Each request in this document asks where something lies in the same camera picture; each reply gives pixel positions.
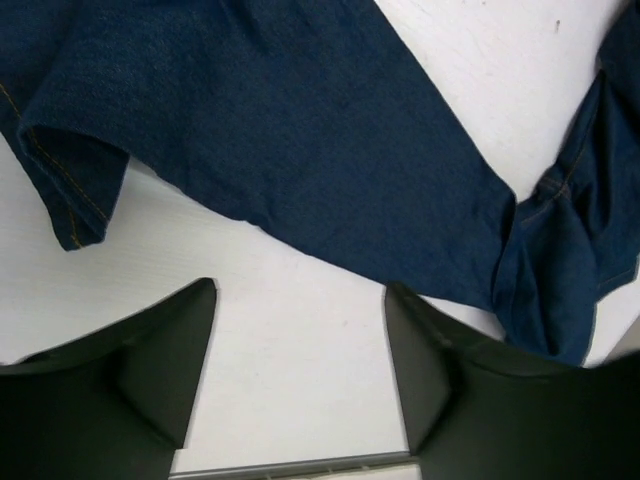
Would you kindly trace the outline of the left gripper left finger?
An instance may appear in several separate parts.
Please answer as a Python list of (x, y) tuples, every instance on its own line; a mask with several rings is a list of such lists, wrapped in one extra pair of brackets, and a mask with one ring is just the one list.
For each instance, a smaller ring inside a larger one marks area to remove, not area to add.
[(4, 479), (166, 479), (182, 449), (217, 292), (153, 306), (1, 368)]

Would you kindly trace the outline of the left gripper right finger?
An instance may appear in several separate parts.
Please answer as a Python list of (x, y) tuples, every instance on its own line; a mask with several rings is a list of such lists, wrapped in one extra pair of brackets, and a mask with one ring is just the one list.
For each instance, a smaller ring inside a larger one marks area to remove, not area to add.
[(565, 365), (495, 340), (406, 286), (385, 291), (409, 452), (426, 479), (635, 479), (639, 356)]

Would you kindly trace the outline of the dark blue denim trousers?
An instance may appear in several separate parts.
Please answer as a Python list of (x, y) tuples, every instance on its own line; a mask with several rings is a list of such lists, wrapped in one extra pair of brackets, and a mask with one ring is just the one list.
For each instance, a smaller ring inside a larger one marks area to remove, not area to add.
[(5, 1), (1, 131), (67, 251), (102, 242), (131, 158), (368, 279), (496, 315), (578, 365), (639, 257), (639, 5), (518, 201), (371, 1)]

